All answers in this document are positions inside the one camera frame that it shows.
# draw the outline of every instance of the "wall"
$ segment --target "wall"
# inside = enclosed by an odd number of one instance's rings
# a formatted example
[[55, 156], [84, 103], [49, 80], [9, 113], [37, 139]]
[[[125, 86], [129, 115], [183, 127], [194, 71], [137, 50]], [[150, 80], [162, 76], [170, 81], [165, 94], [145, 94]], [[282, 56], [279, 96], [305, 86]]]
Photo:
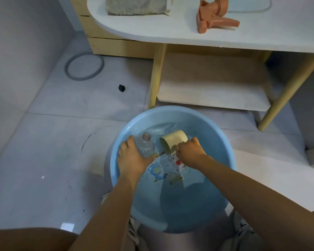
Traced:
[[73, 33], [58, 0], [0, 0], [0, 152]]
[[76, 31], [82, 31], [83, 27], [81, 26], [81, 23], [78, 19], [78, 16], [72, 6], [72, 3], [70, 0], [59, 0], [61, 6], [63, 7], [63, 10], [65, 11], [65, 14], [67, 15], [68, 19], [70, 20], [73, 28]]
[[[306, 54], [277, 52], [275, 57], [279, 60], [276, 74], [283, 83], [286, 83], [293, 72], [301, 64]], [[314, 72], [308, 77], [290, 100], [295, 118], [299, 125], [306, 147], [314, 148]]]

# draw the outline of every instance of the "gray plush pouch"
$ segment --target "gray plush pouch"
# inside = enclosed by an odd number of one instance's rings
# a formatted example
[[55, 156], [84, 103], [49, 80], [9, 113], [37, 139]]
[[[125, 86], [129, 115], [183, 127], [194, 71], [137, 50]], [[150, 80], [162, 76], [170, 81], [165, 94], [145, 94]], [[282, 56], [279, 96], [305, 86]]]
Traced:
[[110, 15], [168, 14], [173, 0], [106, 0]]

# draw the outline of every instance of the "plastic bottle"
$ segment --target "plastic bottle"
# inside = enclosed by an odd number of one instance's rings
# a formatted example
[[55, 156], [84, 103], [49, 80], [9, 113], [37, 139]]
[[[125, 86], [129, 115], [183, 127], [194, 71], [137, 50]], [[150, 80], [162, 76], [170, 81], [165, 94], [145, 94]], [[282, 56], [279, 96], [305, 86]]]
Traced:
[[151, 140], [151, 135], [149, 133], [143, 133], [142, 136], [135, 136], [134, 143], [138, 152], [144, 158], [148, 158], [155, 153], [155, 143]]

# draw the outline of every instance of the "gray ring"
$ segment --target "gray ring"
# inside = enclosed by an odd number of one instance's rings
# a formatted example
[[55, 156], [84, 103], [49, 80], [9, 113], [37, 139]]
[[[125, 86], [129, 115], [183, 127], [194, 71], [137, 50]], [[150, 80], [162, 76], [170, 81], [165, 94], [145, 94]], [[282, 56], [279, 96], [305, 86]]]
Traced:
[[[76, 58], [78, 58], [78, 57], [80, 57], [80, 56], [83, 56], [83, 55], [95, 55], [95, 56], [99, 57], [100, 60], [101, 60], [100, 67], [98, 67], [98, 69], [97, 69], [95, 72], [93, 72], [91, 75], [87, 75], [87, 76], [85, 76], [85, 77], [74, 77], [74, 76], [70, 75], [70, 74], [69, 74], [69, 71], [68, 71], [68, 68], [69, 68], [71, 62], [72, 62], [74, 59], [76, 59]], [[101, 55], [93, 54], [92, 52], [83, 52], [83, 53], [75, 54], [74, 56], [72, 56], [70, 59], [67, 60], [67, 62], [65, 63], [65, 66], [64, 66], [64, 73], [65, 73], [65, 75], [66, 75], [68, 78], [70, 78], [70, 79], [72, 79], [72, 80], [75, 80], [75, 81], [84, 81], [84, 80], [88, 80], [88, 79], [91, 79], [91, 78], [95, 77], [97, 74], [99, 74], [99, 73], [102, 71], [102, 69], [103, 69], [104, 66], [105, 66], [105, 61], [103, 60], [103, 58], [102, 58]]]

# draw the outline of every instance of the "orange plastic object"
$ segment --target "orange plastic object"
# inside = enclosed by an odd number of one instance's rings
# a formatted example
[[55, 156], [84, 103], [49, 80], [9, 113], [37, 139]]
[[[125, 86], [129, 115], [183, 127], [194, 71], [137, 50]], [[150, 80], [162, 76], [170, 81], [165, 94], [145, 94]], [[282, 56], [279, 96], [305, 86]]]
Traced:
[[208, 3], [205, 0], [200, 0], [199, 9], [197, 12], [197, 29], [199, 33], [205, 33], [207, 29], [212, 27], [232, 26], [238, 27], [240, 22], [222, 17], [227, 13], [228, 0], [215, 0]]

